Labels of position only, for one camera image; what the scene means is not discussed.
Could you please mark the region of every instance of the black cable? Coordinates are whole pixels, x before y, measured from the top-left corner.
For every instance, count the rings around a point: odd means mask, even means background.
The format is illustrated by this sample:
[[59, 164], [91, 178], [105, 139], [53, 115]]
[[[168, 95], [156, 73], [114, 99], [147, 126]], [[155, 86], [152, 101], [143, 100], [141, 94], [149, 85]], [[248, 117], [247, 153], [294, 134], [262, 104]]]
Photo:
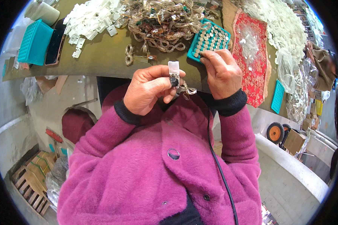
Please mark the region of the black cable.
[[218, 169], [219, 169], [219, 172], [220, 172], [220, 175], [222, 176], [222, 179], [223, 179], [223, 182], [224, 182], [224, 185], [225, 185], [225, 188], [227, 189], [227, 192], [228, 192], [228, 196], [229, 196], [229, 199], [230, 199], [230, 204], [232, 205], [232, 209], [233, 209], [233, 215], [234, 215], [234, 222], [235, 222], [235, 225], [238, 225], [238, 215], [236, 213], [236, 210], [235, 210], [235, 205], [234, 205], [234, 200], [233, 200], [233, 197], [232, 197], [232, 194], [230, 193], [230, 190], [229, 190], [229, 186], [227, 184], [227, 181], [224, 177], [224, 174], [223, 174], [223, 171], [222, 171], [222, 168], [221, 166], [219, 165], [219, 162], [218, 162], [218, 159], [217, 159], [217, 156], [215, 155], [214, 153], [214, 150], [213, 150], [213, 147], [212, 147], [212, 144], [210, 142], [210, 130], [209, 130], [209, 121], [210, 121], [210, 110], [208, 111], [208, 142], [209, 142], [209, 147], [210, 147], [210, 150], [212, 151], [212, 155], [215, 159], [215, 162], [218, 166]]

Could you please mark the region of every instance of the smartphone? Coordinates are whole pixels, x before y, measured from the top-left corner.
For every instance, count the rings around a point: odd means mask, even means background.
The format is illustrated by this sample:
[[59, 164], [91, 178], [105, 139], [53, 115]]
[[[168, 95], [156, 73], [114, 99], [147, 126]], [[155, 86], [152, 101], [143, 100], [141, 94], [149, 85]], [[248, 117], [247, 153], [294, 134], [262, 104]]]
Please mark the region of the smartphone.
[[46, 52], [45, 65], [56, 65], [59, 63], [61, 50], [63, 49], [65, 36], [64, 30], [66, 25], [63, 25], [64, 18], [59, 20], [54, 28], [51, 36], [48, 51]]

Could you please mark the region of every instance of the person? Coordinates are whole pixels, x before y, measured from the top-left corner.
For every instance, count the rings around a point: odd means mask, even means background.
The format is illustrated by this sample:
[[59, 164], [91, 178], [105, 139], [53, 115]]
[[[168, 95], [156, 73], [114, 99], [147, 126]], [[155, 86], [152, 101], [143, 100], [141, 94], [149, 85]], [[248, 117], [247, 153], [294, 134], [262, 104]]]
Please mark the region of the person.
[[[201, 55], [214, 98], [211, 106], [221, 121], [218, 161], [238, 222], [259, 225], [261, 170], [242, 72], [226, 49]], [[105, 98], [102, 116], [69, 158], [59, 224], [235, 224], [209, 147], [214, 113], [198, 94], [188, 98], [182, 92], [173, 100], [176, 89], [168, 77], [166, 65], [137, 70], [129, 85]], [[172, 103], [165, 112], [159, 97]]]
[[334, 80], [338, 78], [336, 58], [311, 41], [307, 41], [306, 54], [318, 69], [318, 81], [313, 88], [318, 91], [330, 91]]

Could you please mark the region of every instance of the pile of white plastic parts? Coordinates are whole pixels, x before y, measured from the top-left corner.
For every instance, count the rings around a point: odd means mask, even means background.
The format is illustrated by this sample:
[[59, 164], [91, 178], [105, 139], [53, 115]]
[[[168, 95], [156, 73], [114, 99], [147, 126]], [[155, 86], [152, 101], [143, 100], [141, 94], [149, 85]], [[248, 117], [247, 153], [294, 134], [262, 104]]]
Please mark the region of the pile of white plastic parts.
[[66, 16], [63, 24], [66, 25], [64, 34], [69, 35], [69, 43], [76, 45], [74, 58], [78, 58], [85, 42], [81, 35], [92, 40], [108, 30], [110, 36], [117, 34], [115, 27], [120, 28], [118, 19], [125, 12], [126, 5], [120, 0], [90, 0], [84, 4], [74, 6], [74, 9]]
[[268, 42], [277, 50], [286, 48], [293, 57], [294, 66], [302, 61], [308, 34], [304, 32], [301, 19], [286, 3], [282, 0], [246, 0], [243, 9], [250, 16], [267, 22]]

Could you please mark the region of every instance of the hand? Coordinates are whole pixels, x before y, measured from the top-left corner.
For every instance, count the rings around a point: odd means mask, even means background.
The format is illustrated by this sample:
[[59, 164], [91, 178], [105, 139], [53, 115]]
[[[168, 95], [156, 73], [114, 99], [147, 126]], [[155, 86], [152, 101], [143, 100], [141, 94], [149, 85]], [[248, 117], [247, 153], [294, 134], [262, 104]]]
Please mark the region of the hand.
[[310, 58], [312, 63], [315, 65], [313, 52], [309, 48], [307, 48], [307, 57]]
[[313, 44], [310, 41], [307, 41], [307, 44], [305, 45], [307, 49], [309, 49], [310, 51], [313, 50]]
[[207, 68], [208, 84], [214, 99], [224, 99], [241, 88], [243, 73], [228, 49], [205, 51], [200, 61]]
[[[185, 72], [180, 70], [180, 77]], [[124, 105], [136, 115], [146, 115], [152, 110], [158, 98], [164, 96], [164, 102], [169, 103], [175, 96], [176, 88], [169, 81], [169, 67], [154, 65], [135, 71], [131, 83], [124, 96]]]

